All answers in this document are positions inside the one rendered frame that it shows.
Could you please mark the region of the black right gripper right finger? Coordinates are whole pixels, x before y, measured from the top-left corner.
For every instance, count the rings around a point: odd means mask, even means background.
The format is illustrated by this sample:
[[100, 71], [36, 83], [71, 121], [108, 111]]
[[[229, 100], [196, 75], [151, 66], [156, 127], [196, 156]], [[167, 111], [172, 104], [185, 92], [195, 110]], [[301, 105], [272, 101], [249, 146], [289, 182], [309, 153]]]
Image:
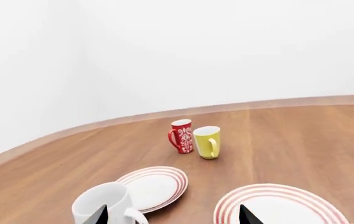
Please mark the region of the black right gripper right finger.
[[264, 224], [243, 204], [240, 205], [240, 224]]

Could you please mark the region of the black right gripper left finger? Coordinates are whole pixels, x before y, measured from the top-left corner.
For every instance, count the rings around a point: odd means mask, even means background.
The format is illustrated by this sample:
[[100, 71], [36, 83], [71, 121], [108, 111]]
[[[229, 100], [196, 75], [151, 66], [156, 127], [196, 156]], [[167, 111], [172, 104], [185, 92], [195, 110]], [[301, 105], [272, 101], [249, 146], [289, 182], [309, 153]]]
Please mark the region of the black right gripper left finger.
[[102, 205], [94, 214], [89, 216], [83, 224], [108, 224], [107, 205]]

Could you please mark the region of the white plate with red rings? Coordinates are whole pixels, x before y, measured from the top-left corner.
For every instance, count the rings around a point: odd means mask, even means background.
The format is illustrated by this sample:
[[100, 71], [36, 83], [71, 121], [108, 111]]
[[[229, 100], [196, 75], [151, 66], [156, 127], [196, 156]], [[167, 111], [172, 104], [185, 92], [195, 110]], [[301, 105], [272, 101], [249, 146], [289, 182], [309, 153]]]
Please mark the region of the white plate with red rings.
[[240, 224], [244, 205], [263, 224], [351, 224], [316, 194], [282, 184], [251, 184], [224, 195], [213, 212], [214, 224]]
[[155, 166], [132, 171], [117, 182], [128, 188], [133, 208], [146, 214], [164, 208], [183, 195], [189, 179], [184, 171], [168, 166]]

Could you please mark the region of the yellow and white mug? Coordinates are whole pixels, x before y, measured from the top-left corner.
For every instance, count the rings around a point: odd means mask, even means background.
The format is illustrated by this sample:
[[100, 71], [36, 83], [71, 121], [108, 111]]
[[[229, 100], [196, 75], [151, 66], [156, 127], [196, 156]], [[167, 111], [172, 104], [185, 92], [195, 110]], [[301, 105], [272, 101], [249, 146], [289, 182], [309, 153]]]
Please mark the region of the yellow and white mug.
[[220, 154], [220, 128], [218, 126], [203, 126], [193, 131], [196, 148], [199, 155], [208, 160], [218, 158]]

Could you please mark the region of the red mug with white pattern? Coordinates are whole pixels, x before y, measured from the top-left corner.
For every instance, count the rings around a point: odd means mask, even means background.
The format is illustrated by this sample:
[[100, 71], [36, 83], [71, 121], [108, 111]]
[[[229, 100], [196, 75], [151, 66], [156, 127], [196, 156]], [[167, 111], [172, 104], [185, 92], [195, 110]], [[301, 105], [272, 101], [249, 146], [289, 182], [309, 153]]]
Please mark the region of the red mug with white pattern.
[[192, 121], [180, 119], [171, 123], [168, 140], [179, 154], [188, 154], [193, 151]]

